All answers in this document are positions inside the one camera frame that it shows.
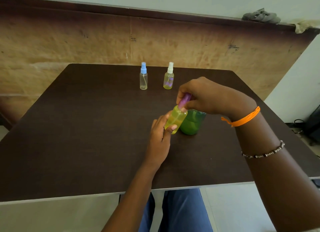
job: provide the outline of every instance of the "tabletop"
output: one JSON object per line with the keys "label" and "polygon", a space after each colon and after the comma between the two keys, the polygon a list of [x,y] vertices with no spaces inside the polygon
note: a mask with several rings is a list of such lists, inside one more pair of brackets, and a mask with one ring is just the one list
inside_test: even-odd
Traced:
{"label": "tabletop", "polygon": [[[148,89],[139,88],[140,66],[70,64],[0,142],[0,202],[124,192],[139,168],[154,119],[172,110],[181,84],[205,76],[252,98],[309,177],[320,160],[232,71],[147,67]],[[199,132],[178,131],[152,189],[252,182],[234,128],[207,115]]]}

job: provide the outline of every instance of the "clear spray bottle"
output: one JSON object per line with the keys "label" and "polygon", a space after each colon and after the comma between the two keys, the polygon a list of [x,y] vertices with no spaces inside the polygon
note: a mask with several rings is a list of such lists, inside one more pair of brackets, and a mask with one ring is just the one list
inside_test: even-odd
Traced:
{"label": "clear spray bottle", "polygon": [[170,62],[168,71],[164,74],[163,88],[170,90],[174,83],[174,63]]}
{"label": "clear spray bottle", "polygon": [[167,123],[165,124],[164,128],[167,129],[167,127],[171,126],[171,125],[177,125],[177,128],[174,129],[174,131],[172,132],[172,134],[175,134],[177,132],[177,130],[179,129],[180,125],[182,124],[183,120],[186,118],[188,111],[186,112],[182,112],[181,108],[183,108],[183,106],[190,101],[191,99],[191,94],[190,93],[185,93],[184,97],[182,98],[182,100],[179,102],[179,105],[176,105],[170,115],[170,117],[167,120]]}
{"label": "clear spray bottle", "polygon": [[140,72],[140,89],[146,90],[148,88],[148,74],[146,68],[146,62],[141,63],[141,72]]}

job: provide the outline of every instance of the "orange wristband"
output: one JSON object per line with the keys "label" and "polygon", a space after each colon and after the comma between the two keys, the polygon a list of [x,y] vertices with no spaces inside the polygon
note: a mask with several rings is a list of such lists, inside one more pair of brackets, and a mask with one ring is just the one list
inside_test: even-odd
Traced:
{"label": "orange wristband", "polygon": [[244,117],[238,121],[230,122],[229,120],[225,119],[224,117],[221,117],[221,120],[226,121],[228,124],[231,125],[231,127],[239,127],[239,126],[247,123],[251,119],[253,119],[255,116],[257,116],[257,114],[259,112],[260,112],[260,107],[258,106],[252,113],[250,113],[249,115],[247,115],[246,117]]}

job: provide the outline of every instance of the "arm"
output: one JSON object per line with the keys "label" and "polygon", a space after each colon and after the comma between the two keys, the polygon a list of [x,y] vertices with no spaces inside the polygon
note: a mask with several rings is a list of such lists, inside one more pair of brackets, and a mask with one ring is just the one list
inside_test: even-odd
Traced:
{"label": "arm", "polygon": [[177,128],[172,125],[164,131],[170,113],[153,121],[145,159],[102,232],[138,231],[153,177],[168,155],[171,133]]}
{"label": "arm", "polygon": [[[193,95],[193,100],[186,103],[186,109],[222,114],[231,121],[247,116],[257,107],[244,93],[204,77],[182,85],[177,103],[185,92]],[[269,153],[280,145],[261,113],[235,129],[242,151],[247,155]],[[320,192],[285,148],[268,157],[246,161],[277,231],[320,228]]]}

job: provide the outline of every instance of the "jeans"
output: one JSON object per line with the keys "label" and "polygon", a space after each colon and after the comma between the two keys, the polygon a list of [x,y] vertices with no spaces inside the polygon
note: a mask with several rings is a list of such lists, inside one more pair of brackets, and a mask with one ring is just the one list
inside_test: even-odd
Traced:
{"label": "jeans", "polygon": [[[138,232],[150,231],[155,200],[150,193]],[[165,191],[158,232],[213,231],[199,188]]]}

